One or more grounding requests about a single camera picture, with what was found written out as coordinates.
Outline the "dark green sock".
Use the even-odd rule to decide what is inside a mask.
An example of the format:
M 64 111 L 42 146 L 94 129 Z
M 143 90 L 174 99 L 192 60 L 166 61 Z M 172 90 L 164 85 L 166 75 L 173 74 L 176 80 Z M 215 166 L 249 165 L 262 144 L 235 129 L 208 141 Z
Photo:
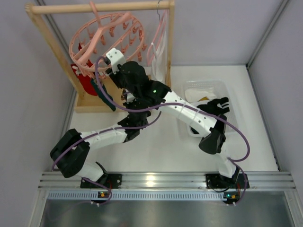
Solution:
M 113 105 L 109 99 L 111 99 L 113 101 L 112 96 L 107 92 L 106 87 L 104 86 L 104 84 L 102 82 L 100 82 L 102 89 L 104 92 L 102 92 L 100 90 L 100 87 L 98 85 L 98 82 L 96 79 L 91 79 L 90 80 L 90 84 L 92 85 L 94 91 L 97 93 L 97 96 L 114 112 L 116 111 L 116 106 Z

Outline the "red sock with trim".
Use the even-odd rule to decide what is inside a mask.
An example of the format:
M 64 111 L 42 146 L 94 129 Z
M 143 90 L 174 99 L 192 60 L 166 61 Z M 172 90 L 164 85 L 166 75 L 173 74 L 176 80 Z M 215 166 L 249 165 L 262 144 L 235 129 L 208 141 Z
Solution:
M 89 76 L 83 76 L 80 69 L 76 66 L 76 64 L 71 64 L 72 71 L 76 75 L 78 81 L 81 83 L 83 89 L 86 93 L 92 96 L 97 96 L 97 92 L 91 84 L 91 78 Z

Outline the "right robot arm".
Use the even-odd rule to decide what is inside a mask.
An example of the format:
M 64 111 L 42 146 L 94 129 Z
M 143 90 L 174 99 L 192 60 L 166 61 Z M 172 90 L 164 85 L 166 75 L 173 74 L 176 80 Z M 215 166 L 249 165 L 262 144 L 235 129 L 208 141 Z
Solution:
M 128 92 L 124 96 L 123 105 L 117 106 L 119 109 L 135 114 L 137 118 L 157 109 L 183 121 L 201 136 L 199 148 L 218 158 L 218 172 L 224 184 L 236 183 L 240 168 L 227 156 L 224 145 L 225 127 L 229 123 L 226 121 L 222 103 L 227 102 L 227 98 L 210 101 L 203 109 L 195 107 L 167 85 L 149 79 L 144 68 L 135 61 L 112 64 L 106 73 L 118 88 Z

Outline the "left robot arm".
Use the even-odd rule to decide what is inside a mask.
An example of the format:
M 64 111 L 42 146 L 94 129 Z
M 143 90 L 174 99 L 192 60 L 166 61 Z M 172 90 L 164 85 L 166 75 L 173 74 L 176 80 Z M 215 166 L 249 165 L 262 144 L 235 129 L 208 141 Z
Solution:
M 55 166 L 65 178 L 80 176 L 86 182 L 104 185 L 108 172 L 99 162 L 90 162 L 89 155 L 94 151 L 113 144 L 126 143 L 147 127 L 150 111 L 129 112 L 128 115 L 112 127 L 91 132 L 68 130 L 50 152 Z

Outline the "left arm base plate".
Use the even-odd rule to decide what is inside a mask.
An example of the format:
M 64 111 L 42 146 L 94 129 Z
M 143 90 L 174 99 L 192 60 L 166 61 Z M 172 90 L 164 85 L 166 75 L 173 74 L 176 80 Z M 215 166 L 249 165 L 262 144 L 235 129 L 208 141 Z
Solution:
M 122 184 L 122 174 L 107 174 L 101 177 L 101 179 L 98 180 L 97 183 L 109 189 L 119 189 Z M 80 188 L 95 189 L 100 187 L 94 183 L 82 179 L 80 183 Z

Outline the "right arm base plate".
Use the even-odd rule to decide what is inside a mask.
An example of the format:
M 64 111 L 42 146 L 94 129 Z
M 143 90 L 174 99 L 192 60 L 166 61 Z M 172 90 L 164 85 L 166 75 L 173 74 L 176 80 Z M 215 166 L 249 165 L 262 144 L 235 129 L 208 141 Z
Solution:
M 249 189 L 250 184 L 246 174 L 239 174 L 236 178 L 227 178 L 219 174 L 206 174 L 206 187 L 217 192 L 228 189 Z

